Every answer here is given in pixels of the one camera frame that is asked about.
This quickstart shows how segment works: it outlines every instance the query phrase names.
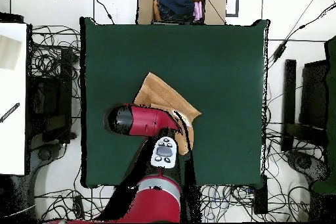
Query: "brown cloth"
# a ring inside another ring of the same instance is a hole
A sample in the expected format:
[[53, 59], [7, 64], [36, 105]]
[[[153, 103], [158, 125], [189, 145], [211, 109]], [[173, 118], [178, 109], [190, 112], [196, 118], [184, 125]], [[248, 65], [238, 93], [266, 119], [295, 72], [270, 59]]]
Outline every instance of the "brown cloth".
[[152, 73], [148, 73], [134, 103], [136, 105], [162, 109], [172, 115], [183, 131], [183, 135], [181, 133], [175, 135], [175, 140], [178, 144], [178, 153], [183, 156], [188, 152], [188, 143], [186, 142], [183, 124], [174, 113], [174, 111], [177, 111], [187, 126], [190, 148], [192, 149], [194, 144], [192, 122], [201, 113], [162, 79]]
[[158, 0], [154, 0], [154, 19], [156, 21], [161, 21], [160, 11], [159, 11], [159, 2]]

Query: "white floor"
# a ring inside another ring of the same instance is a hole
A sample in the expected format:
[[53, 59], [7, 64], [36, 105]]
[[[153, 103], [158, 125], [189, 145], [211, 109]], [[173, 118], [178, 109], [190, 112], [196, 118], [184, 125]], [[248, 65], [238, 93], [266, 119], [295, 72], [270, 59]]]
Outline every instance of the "white floor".
[[[99, 0], [105, 4], [109, 13], [112, 15], [116, 24], [134, 24], [135, 14], [137, 9], [137, 0]], [[228, 24], [235, 25], [251, 25], [257, 19], [269, 19], [271, 21], [270, 29], [268, 33], [268, 55], [270, 56], [276, 49], [276, 47], [285, 39], [288, 33], [294, 27], [308, 4], [311, 0], [240, 0], [239, 15], [237, 18], [226, 18]], [[314, 0], [304, 13], [295, 29], [299, 26], [314, 20], [326, 7], [334, 3], [335, 0]], [[234, 11], [234, 0], [228, 0], [228, 12]], [[99, 24], [111, 24], [111, 21], [107, 17], [103, 7], [99, 5], [95, 0], [0, 0], [0, 12], [11, 12], [14, 14], [20, 14], [24, 16], [26, 23], [33, 24], [34, 26], [50, 25], [50, 26], [67, 26], [79, 31], [79, 17], [90, 16]], [[324, 53], [324, 41], [331, 39], [336, 35], [336, 10], [329, 11], [324, 17], [315, 21], [311, 25], [299, 30], [291, 37], [291, 41], [287, 43], [287, 49], [283, 56], [277, 61], [277, 63], [269, 71], [269, 91], [268, 98], [272, 98], [281, 95], [282, 93], [282, 78], [283, 78], [283, 64], [287, 58], [297, 60], [297, 86], [301, 83], [302, 69], [305, 63], [314, 62], [317, 60], [323, 60], [326, 58]], [[59, 41], [65, 40], [72, 42], [75, 40], [74, 35], [59, 36]], [[300, 89], [297, 90], [297, 118], [299, 115], [299, 99]], [[271, 122], [281, 122], [281, 97], [270, 103], [270, 110], [272, 113]], [[78, 100], [73, 100], [73, 116], [78, 116], [79, 103]], [[280, 130], [279, 125], [270, 125], [270, 129], [276, 131]], [[67, 148], [65, 156], [53, 162], [51, 165], [41, 169], [37, 176], [35, 195], [41, 195], [48, 192], [54, 192], [57, 190], [73, 189], [74, 179], [79, 171], [81, 163], [81, 126], [80, 120], [74, 122], [72, 131], [76, 132], [78, 138], [73, 140]], [[296, 187], [297, 185], [307, 186], [307, 183], [301, 175], [295, 173], [283, 160], [274, 162], [270, 160], [269, 172], [266, 172], [269, 178], [272, 178], [268, 182], [269, 197], [280, 193], [280, 187], [276, 179], [280, 182], [282, 192], [286, 195], [286, 198], [279, 196], [272, 198], [269, 201], [269, 210], [274, 208], [281, 208], [277, 212], [288, 212], [288, 205], [284, 205], [287, 202], [287, 193], [289, 189]], [[75, 182], [75, 186], [84, 197], [91, 197], [91, 190], [84, 189], [79, 183], [80, 176]], [[93, 198], [98, 207], [106, 205], [109, 197], [113, 193], [113, 187], [102, 187], [93, 189]], [[61, 192], [49, 194], [49, 196], [56, 197]], [[296, 202], [309, 203], [309, 195], [302, 189], [296, 189], [291, 193], [291, 197]], [[49, 205], [54, 202], [54, 198], [36, 198], [36, 210], [38, 216], [41, 216]], [[227, 211], [215, 209], [215, 203], [211, 203], [212, 209], [206, 208], [204, 211], [205, 221], [213, 222], [212, 218], [214, 214], [224, 213], [225, 217], [221, 217], [220, 222], [241, 222], [251, 221], [250, 216], [244, 210], [243, 207], [232, 204]], [[91, 210], [91, 204], [84, 201], [84, 207], [86, 210]], [[300, 216], [296, 216], [297, 220], [306, 220], [306, 216], [299, 213]], [[46, 217], [56, 217], [57, 214], [51, 212]], [[267, 215], [268, 220], [272, 219], [272, 216], [277, 221], [285, 221], [287, 216], [280, 213], [273, 213]], [[253, 218], [257, 221], [260, 219], [254, 215]]]

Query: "green table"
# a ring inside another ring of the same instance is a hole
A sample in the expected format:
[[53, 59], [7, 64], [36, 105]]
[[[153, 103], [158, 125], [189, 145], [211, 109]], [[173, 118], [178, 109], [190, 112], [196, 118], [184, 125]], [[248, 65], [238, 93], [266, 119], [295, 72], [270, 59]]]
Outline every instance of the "green table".
[[132, 102], [148, 72], [202, 113], [193, 122], [197, 185], [260, 183], [267, 24], [97, 26], [82, 20], [86, 185], [120, 184], [143, 138], [109, 134], [102, 115], [111, 104]]

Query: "dark cloth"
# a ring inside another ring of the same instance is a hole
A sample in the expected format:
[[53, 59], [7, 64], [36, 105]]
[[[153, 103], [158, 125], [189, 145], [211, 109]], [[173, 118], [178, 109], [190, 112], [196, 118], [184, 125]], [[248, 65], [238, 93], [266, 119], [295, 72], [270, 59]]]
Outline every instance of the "dark cloth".
[[192, 0], [158, 0], [162, 20], [191, 22], [194, 20]]

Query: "pink cloth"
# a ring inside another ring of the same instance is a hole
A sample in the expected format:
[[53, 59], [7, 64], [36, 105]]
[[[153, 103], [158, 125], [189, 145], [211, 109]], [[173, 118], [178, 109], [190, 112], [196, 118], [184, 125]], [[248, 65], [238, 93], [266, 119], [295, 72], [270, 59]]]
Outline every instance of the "pink cloth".
[[202, 18], [203, 16], [202, 2], [198, 2], [198, 7], [199, 7], [199, 18]]
[[198, 5], [198, 2], [195, 2], [194, 5], [195, 5], [195, 9], [194, 9], [195, 19], [194, 19], [194, 22], [196, 22], [200, 19], [200, 7]]

